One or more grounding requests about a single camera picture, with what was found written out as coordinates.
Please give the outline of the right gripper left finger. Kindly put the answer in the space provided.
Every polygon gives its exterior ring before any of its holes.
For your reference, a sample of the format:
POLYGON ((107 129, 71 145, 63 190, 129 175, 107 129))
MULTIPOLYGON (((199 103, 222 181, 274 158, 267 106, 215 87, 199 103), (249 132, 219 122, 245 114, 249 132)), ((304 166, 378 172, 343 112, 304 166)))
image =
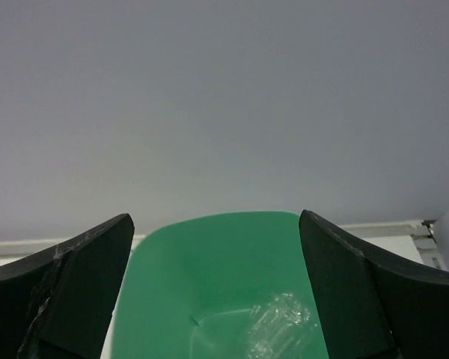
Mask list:
POLYGON ((0 266, 0 358, 99 358, 133 235, 120 214, 0 266))

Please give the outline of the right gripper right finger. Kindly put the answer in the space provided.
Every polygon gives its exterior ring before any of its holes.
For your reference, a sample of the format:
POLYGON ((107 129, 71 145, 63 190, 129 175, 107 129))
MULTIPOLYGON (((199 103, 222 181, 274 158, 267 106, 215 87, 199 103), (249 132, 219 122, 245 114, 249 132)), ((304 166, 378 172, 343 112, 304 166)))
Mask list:
POLYGON ((370 244, 314 212, 302 253, 330 358, 449 358, 449 272, 370 244))

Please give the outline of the clear bottle blue-ringed cap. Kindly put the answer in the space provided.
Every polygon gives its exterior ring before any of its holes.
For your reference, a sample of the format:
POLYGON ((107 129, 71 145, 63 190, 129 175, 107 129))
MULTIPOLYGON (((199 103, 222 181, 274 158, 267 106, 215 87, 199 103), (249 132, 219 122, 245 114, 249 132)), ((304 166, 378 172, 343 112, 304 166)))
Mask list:
POLYGON ((303 358, 315 338, 316 314, 291 292, 272 296, 249 314, 244 358, 303 358))

